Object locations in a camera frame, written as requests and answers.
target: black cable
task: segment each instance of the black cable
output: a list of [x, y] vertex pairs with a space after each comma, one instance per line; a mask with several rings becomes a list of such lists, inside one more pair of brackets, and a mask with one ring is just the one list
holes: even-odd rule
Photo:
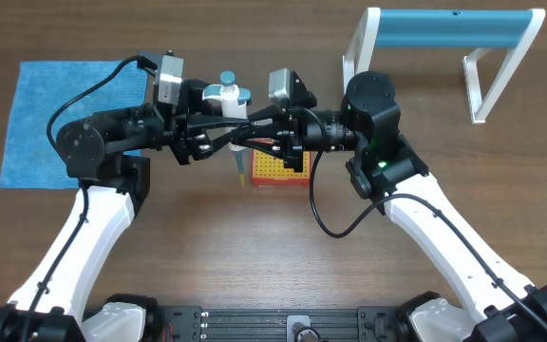
[[382, 205], [382, 204], [384, 204], [384, 203], [386, 203], [390, 200], [396, 200], [396, 199], [415, 200], [415, 201], [419, 202], [421, 205], [425, 206], [427, 209], [429, 209], [432, 213], [434, 213], [434, 215], [436, 215], [437, 218], [440, 218], [451, 229], [451, 231], [453, 231], [453, 233], [455, 233], [455, 235], [463, 243], [465, 248], [467, 248], [467, 250], [472, 254], [472, 256], [474, 256], [474, 258], [478, 261], [478, 263], [483, 268], [483, 270], [491, 277], [491, 279], [493, 279], [493, 282], [495, 282], [495, 284], [497, 286], [499, 286], [500, 289], [502, 291], [504, 291], [524, 311], [524, 313], [527, 316], [529, 316], [533, 321], [535, 321], [535, 323], [540, 328], [542, 328], [544, 331], [546, 331], [546, 333], [547, 333], [547, 323], [543, 319], [541, 319], [541, 317], [539, 317], [535, 312], [533, 312], [531, 309], [529, 309], [529, 307], [527, 307], [522, 302], [522, 300], [520, 300], [520, 298], [518, 296], [516, 296], [510, 289], [508, 289], [508, 287], [504, 284], [503, 279], [499, 278], [495, 274], [495, 272], [493, 272], [493, 270], [489, 267], [489, 265], [487, 265], [487, 263], [484, 261], [482, 256], [479, 255], [479, 253], [474, 249], [474, 247], [467, 240], [467, 238], [465, 238], [463, 236], [462, 232], [460, 232], [459, 229], [457, 229], [457, 227], [453, 224], [453, 222], [451, 222], [443, 214], [443, 211], [436, 208], [435, 206], [430, 204], [425, 199], [422, 199], [420, 197], [417, 197], [415, 195], [410, 195], [410, 194], [392, 194], [390, 196], [387, 196], [387, 197], [384, 197], [384, 198], [378, 200], [375, 203], [372, 203], [367, 209], [365, 209], [365, 211], [362, 212], [362, 214], [360, 214], [360, 216], [349, 226], [349, 228], [346, 229], [345, 231], [343, 231], [342, 233], [336, 234], [336, 233], [331, 232], [326, 227], [326, 225], [324, 224], [322, 219], [320, 218], [320, 215], [318, 215], [318, 211], [316, 209], [315, 202], [313, 200], [313, 179], [314, 179], [314, 176], [315, 176], [315, 170], [318, 166], [318, 162], [320, 162], [320, 158], [322, 157], [322, 153], [326, 150], [326, 146], [325, 146], [326, 140], [324, 139], [324, 137], [326, 137], [326, 128], [325, 128], [324, 124], [322, 123], [322, 121], [320, 120], [320, 118], [318, 118], [318, 116], [315, 115], [315, 113], [312, 112], [311, 110], [309, 110], [305, 107], [296, 107], [295, 109], [298, 109], [299, 111], [302, 111], [302, 112], [307, 113], [308, 115], [312, 116], [318, 122], [318, 125], [320, 126], [320, 133], [322, 135], [322, 144], [320, 146], [320, 150], [318, 151], [317, 155], [315, 156], [315, 160], [313, 161], [313, 167], [311, 168], [311, 175], [310, 175], [310, 177], [311, 177], [310, 178], [310, 204], [311, 204], [311, 210], [313, 211], [313, 215], [315, 216], [315, 220], [318, 222], [318, 225], [320, 226], [320, 228], [322, 228], [322, 230], [327, 235], [329, 235], [330, 237], [333, 237], [333, 238], [346, 237], [349, 233], [351, 233], [356, 228], [356, 226], [358, 226], [358, 224], [373, 209], [375, 209], [376, 207], [378, 207], [378, 206], [380, 206], [380, 205]]
[[23, 330], [21, 333], [22, 342], [28, 341], [28, 338], [30, 335], [30, 331], [29, 331], [30, 320], [32, 319], [33, 314], [35, 313], [35, 309], [37, 308], [37, 304], [39, 303], [39, 300], [41, 299], [44, 292], [47, 290], [47, 284], [51, 280], [52, 275], [54, 274], [54, 271], [56, 271], [56, 267], [58, 267], [58, 264], [61, 262], [61, 260], [65, 256], [66, 251], [71, 246], [71, 243], [73, 243], [73, 240], [75, 239], [75, 237], [77, 237], [77, 234], [80, 232], [82, 225], [84, 225], [84, 221], [86, 221], [87, 208], [88, 208], [88, 196], [87, 196], [88, 185], [86, 185], [80, 180], [80, 188], [82, 189], [82, 193], [84, 194], [84, 210], [82, 211], [82, 214], [80, 214], [80, 217], [79, 217], [79, 220], [77, 221], [77, 225], [75, 226], [75, 229], [73, 230], [71, 235], [68, 237], [68, 240], [66, 241], [61, 251], [58, 253], [58, 256], [56, 256], [56, 258], [52, 262], [52, 265], [49, 267], [49, 270], [47, 270], [46, 276], [44, 276], [44, 280], [42, 280], [40, 283], [37, 283], [37, 293], [35, 294], [33, 301], [30, 303], [30, 306], [28, 307], [27, 315], [25, 316], [25, 323], [23, 324]]
[[52, 137], [52, 125], [56, 121], [59, 115], [61, 115], [62, 112], [65, 111], [65, 109], [69, 108], [71, 105], [75, 104], [76, 102], [82, 100], [83, 97], [90, 94], [94, 90], [100, 88], [101, 86], [106, 85], [109, 81], [113, 80], [113, 78], [120, 73], [120, 71], [125, 67], [128, 63], [134, 62], [139, 60], [139, 56], [132, 56], [124, 59], [121, 63], [118, 64], [118, 66], [111, 72], [109, 76], [107, 76], [104, 80], [98, 82], [96, 85], [93, 85], [90, 89], [84, 91], [83, 93], [77, 95], [76, 97], [69, 100], [66, 104], [63, 104], [58, 110], [54, 112], [51, 118], [49, 118], [49, 121], [47, 122], [47, 128], [46, 128], [46, 134], [47, 139], [49, 140], [49, 143], [52, 145], [54, 150], [58, 152], [58, 149], [56, 148], [56, 142], [54, 141], [54, 138]]

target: wooden surface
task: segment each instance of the wooden surface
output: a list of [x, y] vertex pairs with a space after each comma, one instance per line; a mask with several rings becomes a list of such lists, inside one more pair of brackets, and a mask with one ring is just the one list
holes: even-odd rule
[[[341, 56], [367, 6], [529, 9], [524, 1], [0, 1], [0, 167], [20, 61], [122, 59], [173, 49], [184, 75], [215, 82], [233, 70], [269, 104], [268, 77], [295, 69], [321, 108], [337, 108]], [[472, 125], [466, 50], [376, 50], [389, 73], [401, 129], [451, 202], [485, 240], [537, 285], [547, 284], [547, 16], [540, 35], [484, 125]], [[480, 63], [485, 84], [502, 54]], [[355, 308], [396, 305], [427, 290], [457, 303], [417, 244], [371, 215], [341, 240], [324, 235], [304, 188], [246, 188], [222, 151], [178, 166], [148, 151], [151, 193], [109, 255], [89, 303], [114, 293], [205, 308]], [[349, 184], [348, 154], [326, 155], [316, 200], [332, 228], [368, 204]], [[74, 191], [0, 189], [0, 305], [33, 271], [65, 222]]]

